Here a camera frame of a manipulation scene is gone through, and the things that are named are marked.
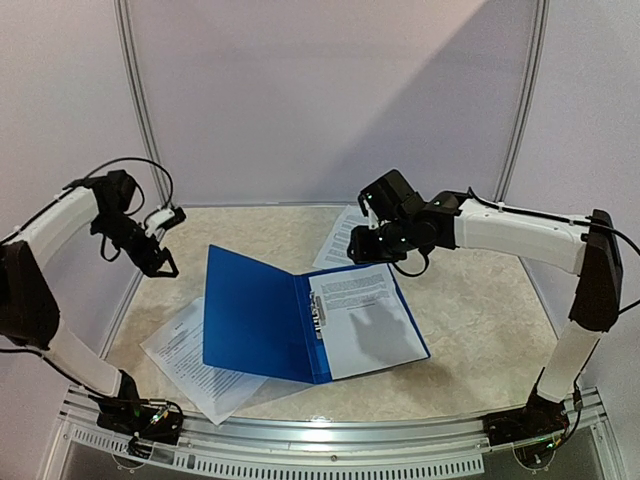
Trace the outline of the printed paper sheet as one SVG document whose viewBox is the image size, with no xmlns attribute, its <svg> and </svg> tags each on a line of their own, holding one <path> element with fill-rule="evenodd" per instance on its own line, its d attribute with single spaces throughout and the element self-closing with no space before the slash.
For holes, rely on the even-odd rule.
<svg viewBox="0 0 640 480">
<path fill-rule="evenodd" d="M 353 262 L 347 255 L 351 231 L 362 225 L 366 226 L 367 220 L 360 208 L 347 206 L 335 220 L 312 266 L 323 270 L 352 265 Z"/>
<path fill-rule="evenodd" d="M 334 381 L 426 360 L 430 352 L 386 265 L 309 278 Z"/>
<path fill-rule="evenodd" d="M 197 298 L 141 343 L 146 355 L 213 424 L 231 417 L 266 382 L 204 363 L 204 299 Z"/>
</svg>

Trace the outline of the metal folder clip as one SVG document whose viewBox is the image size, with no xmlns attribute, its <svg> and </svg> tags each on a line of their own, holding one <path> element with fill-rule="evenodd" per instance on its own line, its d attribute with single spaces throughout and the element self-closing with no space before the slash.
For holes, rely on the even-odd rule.
<svg viewBox="0 0 640 480">
<path fill-rule="evenodd" d="M 323 328 L 326 325 L 326 314 L 322 304 L 322 298 L 314 291 L 309 293 L 309 309 L 314 333 L 318 340 L 323 339 Z"/>
</svg>

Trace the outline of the blue plastic folder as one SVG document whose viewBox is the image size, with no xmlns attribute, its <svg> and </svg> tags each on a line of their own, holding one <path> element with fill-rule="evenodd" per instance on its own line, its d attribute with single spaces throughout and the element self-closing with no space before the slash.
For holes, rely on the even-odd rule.
<svg viewBox="0 0 640 480">
<path fill-rule="evenodd" d="M 309 278 L 210 246 L 204 295 L 204 358 L 213 367 L 320 385 L 331 378 L 309 309 Z"/>
</svg>

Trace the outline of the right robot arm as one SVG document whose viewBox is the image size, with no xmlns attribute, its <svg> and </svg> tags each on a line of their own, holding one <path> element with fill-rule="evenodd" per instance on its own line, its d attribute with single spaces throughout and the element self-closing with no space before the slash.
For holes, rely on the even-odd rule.
<svg viewBox="0 0 640 480">
<path fill-rule="evenodd" d="M 397 264 L 408 252 L 480 249 L 539 261 L 577 276 L 569 321 L 517 427 L 537 436 L 620 314 L 623 267 L 609 214 L 561 216 L 492 203 L 473 190 L 445 190 L 425 201 L 396 169 L 357 197 L 368 223 L 351 231 L 347 256 L 355 264 Z"/>
</svg>

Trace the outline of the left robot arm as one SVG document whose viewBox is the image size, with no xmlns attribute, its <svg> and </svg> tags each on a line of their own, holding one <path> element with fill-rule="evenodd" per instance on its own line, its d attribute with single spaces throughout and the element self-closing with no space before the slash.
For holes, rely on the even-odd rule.
<svg viewBox="0 0 640 480">
<path fill-rule="evenodd" d="M 110 405 L 111 419 L 128 434 L 148 426 L 135 381 L 101 359 L 64 323 L 44 267 L 87 228 L 126 254 L 148 278 L 175 278 L 179 270 L 158 234 L 184 222 L 184 210 L 166 201 L 144 221 L 128 212 L 137 181 L 124 170 L 71 181 L 32 218 L 1 241 L 1 334 L 11 353 L 40 357 L 71 383 Z"/>
</svg>

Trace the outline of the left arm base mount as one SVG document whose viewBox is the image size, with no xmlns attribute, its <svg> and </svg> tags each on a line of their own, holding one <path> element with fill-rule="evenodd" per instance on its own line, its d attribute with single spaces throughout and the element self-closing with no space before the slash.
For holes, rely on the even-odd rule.
<svg viewBox="0 0 640 480">
<path fill-rule="evenodd" d="M 97 424 L 134 439 L 176 446 L 184 422 L 182 408 L 170 400 L 142 398 L 135 380 L 123 370 L 120 373 L 121 382 L 115 396 L 89 396 L 99 407 Z"/>
</svg>

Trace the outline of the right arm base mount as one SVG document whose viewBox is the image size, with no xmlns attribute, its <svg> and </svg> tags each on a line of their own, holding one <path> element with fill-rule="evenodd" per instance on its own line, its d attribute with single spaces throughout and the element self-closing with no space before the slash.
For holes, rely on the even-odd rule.
<svg viewBox="0 0 640 480">
<path fill-rule="evenodd" d="M 546 400 L 533 389 L 524 406 L 485 414 L 481 421 L 492 447 L 541 442 L 545 450 L 553 450 L 572 436 L 579 414 L 576 417 L 571 423 L 563 400 Z"/>
</svg>

